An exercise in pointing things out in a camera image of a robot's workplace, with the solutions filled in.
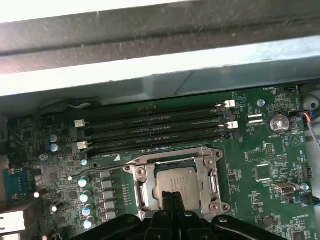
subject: capacitor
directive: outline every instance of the capacitor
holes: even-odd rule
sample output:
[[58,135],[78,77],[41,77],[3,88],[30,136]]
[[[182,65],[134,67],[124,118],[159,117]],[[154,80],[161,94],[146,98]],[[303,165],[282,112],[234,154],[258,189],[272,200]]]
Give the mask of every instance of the capacitor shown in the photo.
[[88,164],[88,161],[86,159],[80,160],[81,166],[86,166]]
[[285,134],[290,128],[290,121],[286,116],[277,114],[271,119],[270,128],[276,134]]
[[94,223],[95,223],[95,218],[93,216],[88,216],[83,223],[83,227],[85,229],[90,229]]
[[92,194],[90,191],[84,191],[81,195],[80,195],[80,202],[82,203],[86,203],[88,202],[89,198],[91,198]]
[[51,237],[56,233],[55,229],[50,229],[45,235],[42,236],[42,240],[50,240]]
[[50,145],[50,151],[53,152],[53,153],[56,153],[58,151],[61,150],[61,144],[59,143],[53,143]]
[[48,155],[47,154],[40,154],[39,156],[40,161],[47,161],[48,160]]
[[38,199],[38,198],[41,198],[41,197],[43,197],[44,195],[47,195],[47,194],[48,194],[48,189],[42,188],[42,189],[36,191],[36,192],[33,194],[33,196],[34,196],[36,199]]
[[301,189],[302,191],[306,192],[306,191],[309,191],[310,187],[309,187],[308,184],[302,183],[302,184],[300,185],[300,189]]
[[81,177],[81,179],[78,181],[78,185],[81,188],[84,188],[85,186],[87,186],[87,184],[90,182],[90,179],[88,176],[83,176]]
[[55,135],[55,134],[51,134],[49,136],[49,142],[52,143],[52,144],[58,142],[59,140],[60,140],[60,137]]
[[65,205],[63,201],[58,202],[57,204],[51,205],[51,211],[56,213],[58,209],[62,208]]
[[85,217],[88,217],[88,216],[91,215],[93,210],[94,210],[94,206],[92,204],[87,204],[82,209],[82,215],[85,216]]
[[9,140],[12,142],[16,142],[20,140],[20,136],[18,134],[13,134],[9,137]]
[[10,148],[12,149],[19,148],[20,146],[21,146],[21,143],[19,141],[10,142]]

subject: cable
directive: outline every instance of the cable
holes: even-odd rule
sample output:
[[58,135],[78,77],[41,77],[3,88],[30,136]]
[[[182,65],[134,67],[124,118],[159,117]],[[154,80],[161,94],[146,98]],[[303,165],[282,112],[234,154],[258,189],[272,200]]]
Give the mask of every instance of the cable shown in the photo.
[[114,166],[114,167],[107,167],[107,168],[102,168],[102,169],[96,169],[96,168],[87,169],[87,170],[84,170],[84,171],[80,172],[79,174],[76,174],[76,175],[73,175],[73,176],[69,176],[69,177],[68,177],[68,180],[69,180],[69,181],[72,181],[72,179],[79,178],[79,177],[81,177],[82,175],[85,175],[85,174],[88,174],[88,173],[93,173],[93,172],[103,173],[103,172],[105,172],[105,171],[112,171],[112,170],[122,169],[122,168],[125,168],[125,167],[134,166],[134,165],[135,165],[135,164],[132,163],[132,164],[124,164],[124,165]]
[[93,104],[97,105],[100,101],[99,97],[85,97],[85,98],[69,98],[55,103],[51,103],[46,106],[38,107],[36,114],[34,115],[34,121],[36,128],[40,128],[40,117],[43,114],[50,113],[54,110],[70,107],[73,109],[83,109]]
[[313,126],[312,126],[311,119],[310,119],[308,113],[304,112],[303,114],[304,114],[304,116],[305,116],[305,118],[306,118],[306,122],[307,122],[306,125],[308,126],[308,128],[309,128],[309,130],[310,130],[311,137],[313,138],[313,141],[314,141],[316,147],[317,147],[318,150],[320,151],[320,144],[319,144],[319,141],[318,141],[318,139],[317,139],[317,135],[316,135],[316,133],[315,133],[315,130],[314,130]]
[[310,123],[311,123],[311,119],[310,119],[308,113],[304,112],[303,115],[304,115],[305,118],[306,118],[306,122],[307,122],[308,124],[310,124]]

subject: chip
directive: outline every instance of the chip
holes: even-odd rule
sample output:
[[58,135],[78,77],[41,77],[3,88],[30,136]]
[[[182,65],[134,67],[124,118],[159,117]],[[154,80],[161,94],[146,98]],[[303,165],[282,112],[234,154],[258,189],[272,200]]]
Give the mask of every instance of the chip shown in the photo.
[[262,217],[259,217],[259,218],[257,219],[257,221],[258,221],[258,224],[259,224],[259,225],[263,225],[263,224],[264,224],[264,219],[263,219]]
[[259,204],[255,203],[255,204],[253,204],[252,207],[253,207],[254,210],[258,210],[259,209]]
[[305,232],[303,232],[303,231],[294,232],[292,234],[292,239],[293,240],[305,240],[306,239]]
[[229,175],[229,181],[236,181],[237,178],[236,178],[236,175]]
[[267,225],[267,226],[272,226],[274,225],[276,222],[274,220],[274,218],[272,216],[266,216],[264,218],[264,224]]
[[255,166],[255,179],[257,182],[267,181],[271,179],[271,171],[269,164],[261,164]]
[[56,174],[55,172],[52,172],[49,174],[49,178],[51,180],[57,180],[58,179],[58,174]]
[[67,222],[65,217],[59,217],[58,221],[59,221],[59,224],[65,224]]
[[81,167],[81,163],[80,163],[80,161],[74,161],[74,166],[76,167],[76,168],[80,168]]
[[77,194],[76,191],[70,191],[70,192],[69,192],[69,197],[70,197],[71,199],[76,199],[76,198],[78,197],[78,194]]
[[24,139],[31,139],[32,138],[32,133],[30,131],[27,131],[23,134]]
[[42,176],[42,171],[41,171],[41,169],[33,169],[32,170],[32,174],[35,177],[41,177]]
[[160,171],[156,175],[157,188],[155,198],[162,208],[162,192],[180,192],[186,209],[200,207],[198,175],[193,167],[175,168]]

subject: green circuit board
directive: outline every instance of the green circuit board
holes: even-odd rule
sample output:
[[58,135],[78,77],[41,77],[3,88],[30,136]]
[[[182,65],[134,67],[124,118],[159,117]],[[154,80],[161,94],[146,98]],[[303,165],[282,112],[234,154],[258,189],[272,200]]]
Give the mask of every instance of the green circuit board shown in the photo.
[[[212,124],[208,120],[216,114],[212,106],[231,100],[235,106],[223,110],[220,119],[223,118],[225,122],[237,121],[238,128],[221,131],[207,125]],[[265,103],[259,106],[259,100]],[[99,174],[86,174],[91,181],[84,188],[79,187],[79,178],[69,181],[70,176],[84,170],[120,166],[145,154],[205,146],[224,152],[223,158],[217,162],[217,172],[221,199],[231,206],[227,214],[289,240],[316,240],[315,209],[300,201],[300,197],[311,193],[312,188],[310,178],[304,172],[304,168],[308,167],[308,155],[304,122],[298,114],[299,110],[298,87],[277,86],[77,109],[43,116],[41,129],[36,129],[33,118],[12,119],[8,124],[9,135],[12,136],[10,140],[18,142],[19,146],[11,144],[9,161],[12,168],[23,165],[34,172],[34,188],[29,194],[21,196],[20,200],[32,198],[36,189],[47,188],[49,191],[43,197],[46,215],[39,223],[40,236],[52,228],[68,227],[70,237],[86,231],[86,217],[82,215],[86,204],[94,206],[94,226],[106,222],[107,213],[116,216],[138,213],[133,176],[122,169],[110,172],[115,204],[111,211],[104,207],[103,179]],[[120,135],[113,135],[114,138],[110,135],[107,143],[98,143],[99,146],[105,146],[102,150],[98,149],[97,154],[87,152],[86,165],[81,162],[84,152],[75,152],[73,149],[74,143],[84,137],[81,128],[75,128],[75,120],[84,120],[85,126],[100,123],[105,128],[119,123],[116,127],[125,135],[128,129],[138,129],[139,121],[143,119],[167,121],[170,115],[179,112],[187,114],[170,124],[183,128],[183,133],[172,131],[166,139],[159,137],[150,140],[141,135],[139,141],[131,144],[129,141],[121,142]],[[289,119],[290,128],[284,134],[276,134],[269,127],[270,119],[276,115],[284,115]],[[132,122],[134,126],[130,126],[130,119],[136,119]],[[194,124],[199,121],[204,124],[202,128]],[[168,130],[158,126],[153,131]],[[142,131],[135,131],[136,137],[142,134]],[[58,136],[57,152],[50,151],[49,136],[52,134]],[[156,144],[145,144],[148,141]],[[287,199],[273,186],[282,182],[299,186],[305,183],[310,189],[296,191],[290,195],[291,199]],[[79,200],[83,191],[92,193],[85,204]],[[59,201],[63,201],[64,206],[55,214],[50,213],[50,205]]]

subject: cpu socket lever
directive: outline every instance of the cpu socket lever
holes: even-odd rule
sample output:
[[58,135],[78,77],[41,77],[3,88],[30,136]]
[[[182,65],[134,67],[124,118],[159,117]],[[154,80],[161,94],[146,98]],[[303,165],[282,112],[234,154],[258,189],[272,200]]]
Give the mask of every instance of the cpu socket lever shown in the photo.
[[138,216],[163,207],[162,192],[180,192],[185,209],[201,213],[207,221],[231,206],[221,201],[217,161],[220,149],[196,147],[139,156],[123,168],[133,175]]

